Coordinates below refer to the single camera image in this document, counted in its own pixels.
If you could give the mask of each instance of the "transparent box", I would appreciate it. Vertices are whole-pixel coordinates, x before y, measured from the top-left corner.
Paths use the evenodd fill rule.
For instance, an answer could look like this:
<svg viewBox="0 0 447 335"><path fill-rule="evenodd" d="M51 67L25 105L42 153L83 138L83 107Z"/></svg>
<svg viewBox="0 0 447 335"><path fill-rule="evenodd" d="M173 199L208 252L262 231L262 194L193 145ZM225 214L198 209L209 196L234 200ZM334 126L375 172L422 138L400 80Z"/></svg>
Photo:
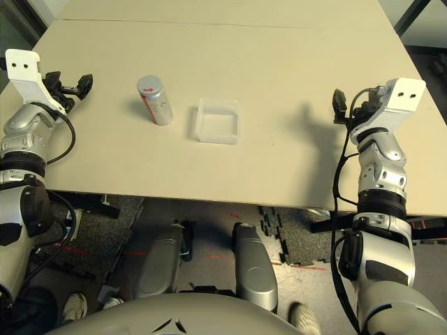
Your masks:
<svg viewBox="0 0 447 335"><path fill-rule="evenodd" d="M236 144L240 137L241 105L236 100L201 98L196 135L200 142Z"/></svg>

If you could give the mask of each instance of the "white sneaker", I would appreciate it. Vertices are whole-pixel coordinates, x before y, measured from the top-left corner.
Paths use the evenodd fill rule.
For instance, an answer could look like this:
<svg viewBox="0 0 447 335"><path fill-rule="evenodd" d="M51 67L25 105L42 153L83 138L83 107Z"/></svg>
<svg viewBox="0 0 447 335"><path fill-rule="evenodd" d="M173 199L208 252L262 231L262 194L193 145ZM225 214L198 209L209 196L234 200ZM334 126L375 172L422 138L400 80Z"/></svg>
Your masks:
<svg viewBox="0 0 447 335"><path fill-rule="evenodd" d="M62 319L64 321L75 321L85 318L87 315L87 298L80 292L73 293L68 297L64 311L62 312Z"/></svg>
<svg viewBox="0 0 447 335"><path fill-rule="evenodd" d="M110 297L105 302L103 309L107 309L107 308L110 308L110 307L118 306L118 305L123 304L123 303L124 303L123 299Z"/></svg>
<svg viewBox="0 0 447 335"><path fill-rule="evenodd" d="M302 335L321 335L320 326L314 312L308 305L294 304L290 311L290 323Z"/></svg>

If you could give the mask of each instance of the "cylindrical container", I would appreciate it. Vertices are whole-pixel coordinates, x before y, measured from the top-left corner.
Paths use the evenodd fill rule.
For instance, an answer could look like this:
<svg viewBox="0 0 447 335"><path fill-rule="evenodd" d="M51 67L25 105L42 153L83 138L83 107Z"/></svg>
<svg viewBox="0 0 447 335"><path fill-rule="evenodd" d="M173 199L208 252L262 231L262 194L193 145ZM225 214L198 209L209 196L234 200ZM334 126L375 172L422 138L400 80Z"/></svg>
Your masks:
<svg viewBox="0 0 447 335"><path fill-rule="evenodd" d="M138 80L137 89L152 121L160 126L170 124L173 120L173 112L170 109L161 79L154 75L146 75Z"/></svg>

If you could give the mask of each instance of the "black cable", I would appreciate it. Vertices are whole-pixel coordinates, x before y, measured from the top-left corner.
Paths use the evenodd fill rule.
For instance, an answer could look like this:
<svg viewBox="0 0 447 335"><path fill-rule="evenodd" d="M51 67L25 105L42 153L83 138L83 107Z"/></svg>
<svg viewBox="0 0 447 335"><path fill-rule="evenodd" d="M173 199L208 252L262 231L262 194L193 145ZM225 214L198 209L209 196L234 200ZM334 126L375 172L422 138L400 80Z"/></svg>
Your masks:
<svg viewBox="0 0 447 335"><path fill-rule="evenodd" d="M346 157L346 160L344 160L344 162L343 162L343 166L344 166L345 162L347 162L348 159L350 159L351 157L354 157L354 156L358 156L358 155L359 155L359 153L351 154L351 155L347 156L347 157ZM346 198L344 198L344 197L342 197L342 196L340 195L340 191L339 191L339 189L338 189L338 184L337 184L337 194L338 194L338 198L340 198L341 200L343 200L343 201L345 201L345 202L348 202L348 203L350 203L350 204L353 204L354 206L357 206L357 202L352 201L352 200L349 200L349 199L346 199Z"/></svg>
<svg viewBox="0 0 447 335"><path fill-rule="evenodd" d="M51 163L54 163L54 162L58 161L59 159L61 159L61 158L65 157L65 156L67 156L68 153L71 151L71 149L75 146L75 142L76 142L76 132L75 132L75 129L74 129L73 125L72 125L71 122L70 122L70 119L69 119L65 114L62 114L61 112L58 113L58 116L59 116L61 119L63 119L63 120L65 121L65 123L67 124L67 126L70 128L70 132L71 132L71 143L70 143L70 145L68 146L68 148L67 148L66 151L64 151L62 154L58 155L58 157L53 158L53 159L50 159L50 160L47 162L47 165L49 165L49 164L51 164Z"/></svg>
<svg viewBox="0 0 447 335"><path fill-rule="evenodd" d="M48 194L55 198L57 201L63 203L64 205L66 205L68 211L70 212L71 215L71 220L73 222L70 232L68 234L68 236L65 238L65 240L63 240L61 242L60 247L53 253L51 254L42 264L40 264L39 266L37 266L37 268L35 268L24 280L23 280L23 284L22 287L25 287L30 280L37 275L37 273L43 269L44 267L47 266L47 264L53 259L55 258L57 255L59 255L66 247L66 245L69 243L69 241L71 240L71 237L73 236L73 234L75 233L75 229L76 229L76 212L75 209L73 208L73 206L71 206L70 202L68 202L65 198L63 198L62 196L60 196L59 194L47 190Z"/></svg>
<svg viewBox="0 0 447 335"><path fill-rule="evenodd" d="M356 314L354 313L354 311L352 309L351 304L349 303L348 295L344 288L342 277L340 276L340 273L338 272L337 262L335 259L335 250L336 250L337 246L344 240L344 238L342 237L341 239L337 240L337 242L335 241L335 227L337 225L337 215L338 215L337 198L341 198L339 189L338 189L340 174L342 173L342 168L343 168L345 162L350 157L354 157L356 155L356 154L352 154L349 156L345 156L346 148L348 147L349 134L352 130L352 118L353 118L354 106L356 105L356 101L359 96L361 96L362 94L369 92L371 90L373 90L373 89L372 88L363 89L362 91L358 92L356 94L356 96L354 97L354 99L352 100L351 107L349 108L349 119L348 119L348 124L346 127L346 137L344 139L342 154L340 155L340 159L337 164L337 169L335 170L334 183L332 185L332 196L334 197L334 213L332 215L332 234L331 234L331 238L330 238L330 248L331 248L330 269L332 272L332 280L334 282L335 292L337 293L338 299L340 301L340 304L343 307L343 310L344 310L346 316L348 317L349 321L352 324L352 327L355 329L357 334L360 334L360 327L358 324L358 320L357 320Z"/></svg>
<svg viewBox="0 0 447 335"><path fill-rule="evenodd" d="M61 235L61 237L58 238L58 239L55 239L55 240L53 240L53 241L48 241L48 242L43 242L43 243L40 243L40 244L36 244L36 245L34 246L34 250L37 250L38 248L42 248L43 246L51 246L51 245L53 245L53 244L60 243L60 242L62 242L62 240L63 240L63 239L65 238L65 236L67 235L67 227L66 227L66 225L65 225L64 220L62 220L62 219L60 219L60 218L55 218L55 217L53 217L53 220L56 221L56 222L58 222L58 224L61 226L61 229L62 229L62 235Z"/></svg>

